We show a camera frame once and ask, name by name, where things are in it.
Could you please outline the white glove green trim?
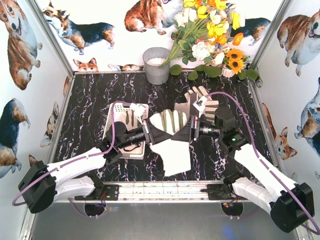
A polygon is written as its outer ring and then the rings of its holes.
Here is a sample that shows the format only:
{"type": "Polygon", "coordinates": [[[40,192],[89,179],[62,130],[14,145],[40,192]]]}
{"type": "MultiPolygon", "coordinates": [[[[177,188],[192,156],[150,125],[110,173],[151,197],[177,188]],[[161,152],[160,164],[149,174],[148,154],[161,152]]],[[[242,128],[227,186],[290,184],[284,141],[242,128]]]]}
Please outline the white glove green trim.
{"type": "MultiPolygon", "coordinates": [[[[186,125],[187,116],[181,111],[165,109],[160,113],[153,114],[149,120],[157,129],[174,135],[186,125]]],[[[160,155],[164,176],[170,177],[191,170],[188,142],[167,139],[151,145],[150,149],[160,155]]]]}

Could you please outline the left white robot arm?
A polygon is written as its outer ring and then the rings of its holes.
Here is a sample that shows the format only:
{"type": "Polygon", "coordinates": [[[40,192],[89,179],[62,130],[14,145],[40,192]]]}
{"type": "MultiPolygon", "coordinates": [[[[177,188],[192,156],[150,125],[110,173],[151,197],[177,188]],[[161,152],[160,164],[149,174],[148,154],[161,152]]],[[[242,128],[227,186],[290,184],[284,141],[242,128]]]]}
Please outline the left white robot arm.
{"type": "Polygon", "coordinates": [[[32,214],[47,209],[52,203],[65,198],[84,197],[97,199],[102,195],[103,183],[86,173],[112,164],[122,157],[121,149],[130,145],[159,144],[172,137],[172,134],[154,126],[149,118],[142,118],[145,106],[123,102],[140,126],[127,130],[124,123],[115,121],[114,110],[121,101],[109,108],[111,120],[106,136],[91,150],[70,159],[44,164],[35,161],[18,185],[24,204],[32,214]]]}

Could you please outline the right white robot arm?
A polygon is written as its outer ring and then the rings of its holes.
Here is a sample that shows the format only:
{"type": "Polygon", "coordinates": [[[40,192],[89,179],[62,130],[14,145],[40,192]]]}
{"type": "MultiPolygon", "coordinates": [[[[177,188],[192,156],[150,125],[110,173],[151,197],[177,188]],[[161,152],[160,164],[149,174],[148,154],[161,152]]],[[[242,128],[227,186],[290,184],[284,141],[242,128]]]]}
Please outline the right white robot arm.
{"type": "Polygon", "coordinates": [[[210,137],[228,156],[248,169],[258,183],[236,172],[224,178],[223,184],[231,194],[243,197],[266,211],[275,225],[285,233],[298,226],[307,227],[306,221],[315,222],[313,191],[304,183],[298,184],[284,175],[256,149],[253,136],[245,136],[236,128],[236,118],[227,107],[219,107],[214,122],[209,123],[202,115],[207,96],[189,97],[189,118],[186,125],[172,137],[172,140],[197,141],[210,137]]]}

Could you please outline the white grey work glove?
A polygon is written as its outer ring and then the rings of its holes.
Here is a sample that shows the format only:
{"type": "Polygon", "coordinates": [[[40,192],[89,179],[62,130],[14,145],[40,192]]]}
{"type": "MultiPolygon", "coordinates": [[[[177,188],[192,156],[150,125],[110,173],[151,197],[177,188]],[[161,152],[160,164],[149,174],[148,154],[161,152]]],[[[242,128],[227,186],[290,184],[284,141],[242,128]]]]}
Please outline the white grey work glove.
{"type": "Polygon", "coordinates": [[[134,115],[133,110],[124,111],[120,114],[119,121],[125,124],[128,131],[139,128],[142,123],[134,115]]]}

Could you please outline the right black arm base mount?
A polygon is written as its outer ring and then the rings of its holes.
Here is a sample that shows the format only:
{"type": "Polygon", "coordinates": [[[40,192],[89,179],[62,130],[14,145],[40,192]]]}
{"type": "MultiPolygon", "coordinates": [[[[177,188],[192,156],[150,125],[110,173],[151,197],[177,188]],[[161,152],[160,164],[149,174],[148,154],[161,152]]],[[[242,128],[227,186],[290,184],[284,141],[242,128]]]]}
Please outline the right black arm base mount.
{"type": "Polygon", "coordinates": [[[200,192],[206,193],[208,199],[211,201],[235,200],[236,198],[239,200],[245,200],[245,197],[236,195],[234,188],[232,187],[232,184],[242,177],[245,176],[240,172],[233,173],[232,175],[225,177],[222,180],[222,183],[207,184],[205,188],[200,190],[200,192]]]}

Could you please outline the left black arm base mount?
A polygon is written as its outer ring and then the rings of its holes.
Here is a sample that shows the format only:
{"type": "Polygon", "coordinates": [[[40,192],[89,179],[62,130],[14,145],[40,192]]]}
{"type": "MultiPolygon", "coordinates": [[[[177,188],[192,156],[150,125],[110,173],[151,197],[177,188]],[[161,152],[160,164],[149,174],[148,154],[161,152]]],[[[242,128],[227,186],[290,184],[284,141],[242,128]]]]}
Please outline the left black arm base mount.
{"type": "Polygon", "coordinates": [[[119,197],[120,186],[118,184],[104,184],[99,178],[91,178],[93,180],[93,192],[87,195],[78,195],[74,199],[76,201],[117,201],[119,197]]]}

